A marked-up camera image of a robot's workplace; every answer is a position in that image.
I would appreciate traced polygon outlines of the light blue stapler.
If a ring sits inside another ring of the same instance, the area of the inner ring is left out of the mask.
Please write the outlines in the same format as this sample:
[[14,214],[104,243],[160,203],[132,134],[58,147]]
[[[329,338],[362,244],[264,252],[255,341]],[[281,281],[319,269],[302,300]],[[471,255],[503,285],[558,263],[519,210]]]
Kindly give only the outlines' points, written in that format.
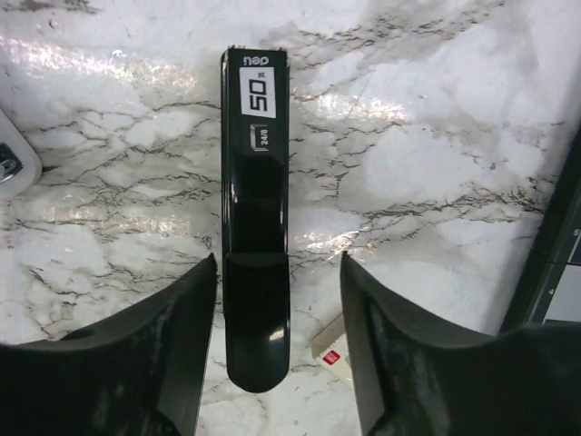
[[42,163],[32,146],[1,111],[1,198],[10,199],[37,183]]

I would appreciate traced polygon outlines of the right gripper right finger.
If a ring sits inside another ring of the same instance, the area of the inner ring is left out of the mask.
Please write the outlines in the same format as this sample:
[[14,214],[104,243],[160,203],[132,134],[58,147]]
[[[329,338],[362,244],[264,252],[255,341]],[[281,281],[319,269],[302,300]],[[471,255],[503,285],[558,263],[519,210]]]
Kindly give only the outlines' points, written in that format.
[[365,435],[577,435],[580,327],[498,336],[449,322],[340,263],[351,372]]

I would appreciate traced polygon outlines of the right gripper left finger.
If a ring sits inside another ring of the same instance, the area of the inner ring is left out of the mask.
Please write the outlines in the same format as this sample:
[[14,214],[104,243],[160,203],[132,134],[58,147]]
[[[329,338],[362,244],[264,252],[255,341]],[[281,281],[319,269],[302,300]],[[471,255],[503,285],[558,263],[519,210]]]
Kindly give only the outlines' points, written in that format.
[[1,348],[4,435],[193,435],[217,265],[59,341]]

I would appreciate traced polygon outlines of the black stapler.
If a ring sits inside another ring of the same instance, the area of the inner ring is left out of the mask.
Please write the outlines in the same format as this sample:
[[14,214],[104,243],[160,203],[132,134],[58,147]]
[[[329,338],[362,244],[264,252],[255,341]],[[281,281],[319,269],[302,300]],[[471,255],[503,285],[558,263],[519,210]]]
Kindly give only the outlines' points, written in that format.
[[262,393],[290,368],[290,65],[283,49],[221,59],[222,300],[226,365]]

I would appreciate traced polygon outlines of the small cardboard staple box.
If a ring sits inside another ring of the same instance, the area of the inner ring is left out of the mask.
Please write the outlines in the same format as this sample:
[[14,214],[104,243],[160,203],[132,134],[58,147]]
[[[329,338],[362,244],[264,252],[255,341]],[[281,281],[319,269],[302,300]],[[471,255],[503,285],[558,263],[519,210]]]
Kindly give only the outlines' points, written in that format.
[[342,314],[313,339],[311,355],[318,364],[353,389],[349,347]]

